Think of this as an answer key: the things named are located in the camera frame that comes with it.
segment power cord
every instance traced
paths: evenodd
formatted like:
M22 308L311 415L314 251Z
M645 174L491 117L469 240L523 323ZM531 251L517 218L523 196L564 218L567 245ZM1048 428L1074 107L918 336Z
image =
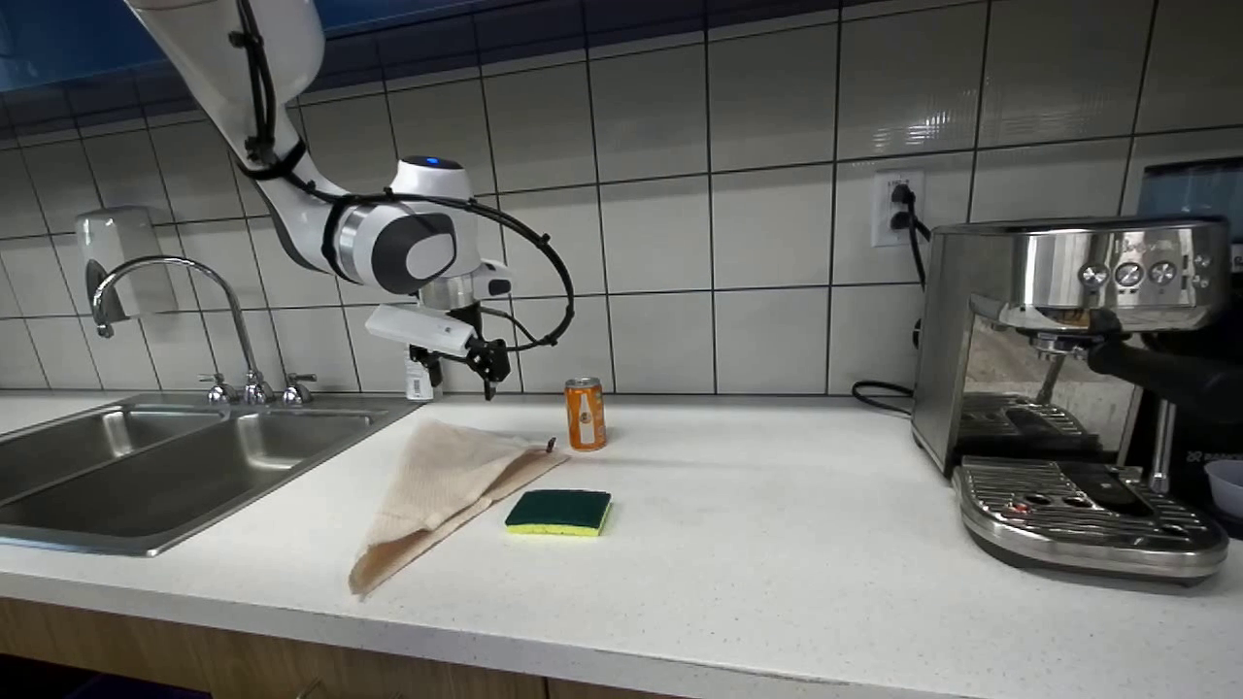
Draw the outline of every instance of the power cord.
M891 218L891 229L904 229L908 254L918 263L918 278L921 278L921 287L930 287L921 240L930 240L933 229L918 212L918 192L900 182L900 185L894 185L891 201L896 207L896 212ZM868 406L880 406L880 412L908 412L918 392L908 383L894 383L894 380L856 380L851 396Z

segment green sponge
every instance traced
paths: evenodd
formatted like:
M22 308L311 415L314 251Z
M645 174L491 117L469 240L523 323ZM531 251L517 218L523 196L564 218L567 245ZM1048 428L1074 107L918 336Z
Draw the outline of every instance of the green sponge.
M504 528L513 535L602 535L610 493L597 487L531 487L523 493Z

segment tile backsplash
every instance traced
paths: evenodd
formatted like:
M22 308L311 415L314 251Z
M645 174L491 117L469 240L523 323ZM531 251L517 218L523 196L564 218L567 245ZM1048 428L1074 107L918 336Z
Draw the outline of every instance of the tile backsplash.
M468 67L336 75L297 103L341 185L372 188L393 153L439 152L551 231L580 319L557 349L521 352L501 392L558 392L577 371L610 392L908 380L921 287L904 245L870 245L880 174L926 174L921 212L957 223L1131 212L1144 168L1243 152L1238 0L870 0L698 29L688 11L675 36L630 42L595 42L615 24L551 18L551 55L513 56L521 25L476 14ZM385 296L297 267L195 107L0 141L0 389L243 380L223 296L188 274L176 309L92 333L75 218L104 207L152 208L169 251L236 287L271 380L399 392L404 349L362 328ZM543 260L496 229L482 247L513 267L511 308L548 328L558 287ZM448 389L477 392L459 370Z

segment sink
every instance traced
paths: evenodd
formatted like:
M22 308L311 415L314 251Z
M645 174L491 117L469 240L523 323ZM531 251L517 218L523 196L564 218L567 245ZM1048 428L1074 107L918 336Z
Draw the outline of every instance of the sink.
M112 405L0 441L0 535L161 553L410 406Z
M101 463L223 424L209 406L108 405L0 441L0 499L78 476Z

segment espresso machine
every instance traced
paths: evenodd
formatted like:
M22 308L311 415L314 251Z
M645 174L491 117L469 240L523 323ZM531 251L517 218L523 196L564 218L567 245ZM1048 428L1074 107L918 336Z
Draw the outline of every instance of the espresso machine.
M1171 495L1176 406L1221 376L1148 336L1211 324L1230 298L1221 218L995 221L935 229L915 383L915 433L959 487L995 553L1138 577L1210 577L1211 516ZM1144 392L1162 396L1135 464Z

